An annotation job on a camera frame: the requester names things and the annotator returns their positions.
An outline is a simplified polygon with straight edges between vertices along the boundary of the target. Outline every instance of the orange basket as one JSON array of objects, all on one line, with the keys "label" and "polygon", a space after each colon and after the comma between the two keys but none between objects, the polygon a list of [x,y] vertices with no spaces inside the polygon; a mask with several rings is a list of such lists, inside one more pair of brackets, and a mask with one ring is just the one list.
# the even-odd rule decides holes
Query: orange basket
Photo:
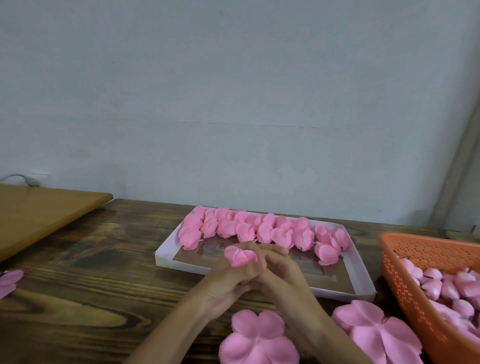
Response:
[{"label": "orange basket", "polygon": [[480,344],[440,317],[399,257],[422,269],[434,267],[455,274],[465,267],[478,269],[480,244],[392,232],[383,233],[379,242],[384,251],[383,275],[431,360],[435,364],[479,364]]}]

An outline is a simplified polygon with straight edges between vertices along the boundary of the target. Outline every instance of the white wall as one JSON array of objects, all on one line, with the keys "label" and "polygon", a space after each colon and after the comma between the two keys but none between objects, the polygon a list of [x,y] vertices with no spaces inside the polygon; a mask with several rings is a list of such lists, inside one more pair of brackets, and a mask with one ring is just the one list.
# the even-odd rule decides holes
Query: white wall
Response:
[{"label": "white wall", "polygon": [[3,0],[0,174],[422,225],[479,28],[478,0]]},{"label": "white wall", "polygon": [[469,163],[458,189],[445,227],[451,230],[471,232],[474,225],[480,226],[480,142]]}]

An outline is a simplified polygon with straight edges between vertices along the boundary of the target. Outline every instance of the wood grain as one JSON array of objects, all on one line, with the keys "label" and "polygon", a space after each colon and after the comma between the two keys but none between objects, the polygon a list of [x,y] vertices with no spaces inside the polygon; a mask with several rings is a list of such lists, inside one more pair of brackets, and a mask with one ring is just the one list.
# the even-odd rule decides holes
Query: wood grain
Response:
[{"label": "wood grain", "polygon": [[[12,364],[121,363],[202,276],[155,266],[153,253],[192,206],[114,200],[3,262],[26,271],[0,301],[0,358]],[[380,277],[383,231],[445,237],[421,229],[357,221],[345,225],[378,291],[376,304],[404,319]],[[320,299],[331,314],[341,303]],[[258,292],[244,295],[210,323],[185,363],[218,363],[232,313],[274,309]],[[302,351],[302,363],[315,363]]]},{"label": "wood grain", "polygon": [[0,184],[0,261],[112,198],[98,192]]}]

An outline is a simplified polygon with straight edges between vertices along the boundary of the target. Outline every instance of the dark wood tabletop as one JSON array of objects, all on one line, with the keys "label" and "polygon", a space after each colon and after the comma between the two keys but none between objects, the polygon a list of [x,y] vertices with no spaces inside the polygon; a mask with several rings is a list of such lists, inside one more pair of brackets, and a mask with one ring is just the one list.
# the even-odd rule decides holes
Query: dark wood tabletop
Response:
[{"label": "dark wood tabletop", "polygon": [[[0,300],[0,362],[121,363],[202,276],[155,266],[154,251],[193,206],[114,200],[0,265],[21,268],[18,289]],[[442,230],[331,220],[350,233],[375,283],[375,303],[405,319],[381,277],[383,231],[446,238]],[[331,314],[343,304],[319,299]],[[242,296],[211,322],[185,363],[218,363],[218,346],[241,309],[275,309],[259,292]],[[315,363],[301,351],[302,363]]]}]

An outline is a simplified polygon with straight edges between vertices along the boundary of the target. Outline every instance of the cable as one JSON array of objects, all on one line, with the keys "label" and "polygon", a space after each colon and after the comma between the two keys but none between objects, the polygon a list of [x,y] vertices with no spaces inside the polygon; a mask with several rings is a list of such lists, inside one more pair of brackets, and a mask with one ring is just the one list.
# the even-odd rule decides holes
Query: cable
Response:
[{"label": "cable", "polygon": [[25,183],[30,187],[40,187],[40,181],[39,180],[37,180],[33,177],[25,176],[24,174],[10,174],[6,177],[3,177],[0,180],[0,182],[6,180],[7,178],[14,177],[14,176],[22,177],[25,180]]}]

